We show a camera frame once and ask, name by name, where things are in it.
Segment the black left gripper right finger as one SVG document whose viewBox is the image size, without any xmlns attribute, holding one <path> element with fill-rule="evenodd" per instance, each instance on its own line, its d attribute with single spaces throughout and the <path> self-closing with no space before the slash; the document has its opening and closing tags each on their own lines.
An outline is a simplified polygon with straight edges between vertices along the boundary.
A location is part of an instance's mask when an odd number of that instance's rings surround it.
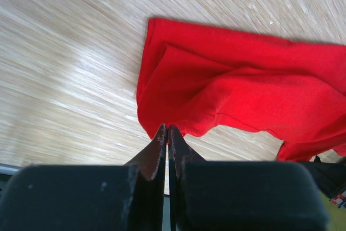
<svg viewBox="0 0 346 231">
<path fill-rule="evenodd" d="M 168 131 L 172 230 L 326 230 L 317 185 L 299 163 L 207 161 Z"/>
</svg>

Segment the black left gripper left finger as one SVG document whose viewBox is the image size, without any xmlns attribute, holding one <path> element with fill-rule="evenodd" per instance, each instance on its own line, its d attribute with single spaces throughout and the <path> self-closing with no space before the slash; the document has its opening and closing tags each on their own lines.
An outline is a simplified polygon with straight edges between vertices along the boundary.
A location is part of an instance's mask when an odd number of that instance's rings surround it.
<svg viewBox="0 0 346 231">
<path fill-rule="evenodd" d="M 126 164 L 35 165 L 1 196 L 1 230 L 161 230 L 166 127 Z"/>
</svg>

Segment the red t-shirt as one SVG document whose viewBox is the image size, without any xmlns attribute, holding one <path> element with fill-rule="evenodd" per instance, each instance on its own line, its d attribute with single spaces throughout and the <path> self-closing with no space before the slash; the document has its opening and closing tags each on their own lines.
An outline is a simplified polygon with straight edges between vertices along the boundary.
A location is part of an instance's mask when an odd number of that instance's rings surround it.
<svg viewBox="0 0 346 231">
<path fill-rule="evenodd" d="M 283 141 L 280 161 L 345 156 L 345 46 L 184 23 L 148 21 L 138 121 L 201 137 L 222 125 Z"/>
</svg>

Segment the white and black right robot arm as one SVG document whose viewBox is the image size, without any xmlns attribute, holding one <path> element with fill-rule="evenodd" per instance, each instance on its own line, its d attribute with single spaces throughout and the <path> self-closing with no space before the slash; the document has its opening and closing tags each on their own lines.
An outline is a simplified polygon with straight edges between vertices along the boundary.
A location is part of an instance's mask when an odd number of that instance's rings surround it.
<svg viewBox="0 0 346 231">
<path fill-rule="evenodd" d="M 315 156 L 313 163 L 317 163 L 317 183 L 322 193 L 332 204 L 345 209 L 345 159 L 325 163 Z"/>
</svg>

